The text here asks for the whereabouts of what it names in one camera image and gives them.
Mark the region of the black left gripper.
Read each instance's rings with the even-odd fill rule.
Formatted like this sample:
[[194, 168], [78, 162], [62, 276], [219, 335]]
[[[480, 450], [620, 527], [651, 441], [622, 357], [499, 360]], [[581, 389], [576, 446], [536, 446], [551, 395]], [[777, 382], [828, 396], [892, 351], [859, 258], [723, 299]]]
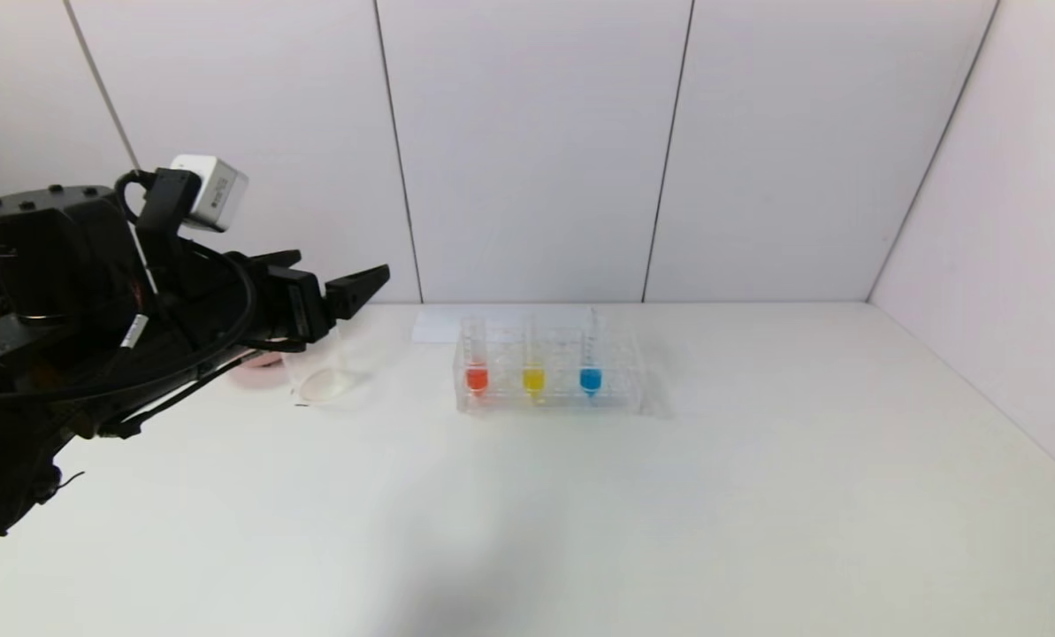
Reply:
[[390, 266], [379, 265], [329, 279], [324, 300], [316, 274], [294, 269], [302, 258], [298, 249], [198, 257], [196, 295], [177, 303], [177, 326], [198, 347], [218, 342], [247, 316], [233, 348], [268, 349], [275, 342], [277, 351], [295, 349], [325, 337], [333, 321], [353, 318], [391, 278]]

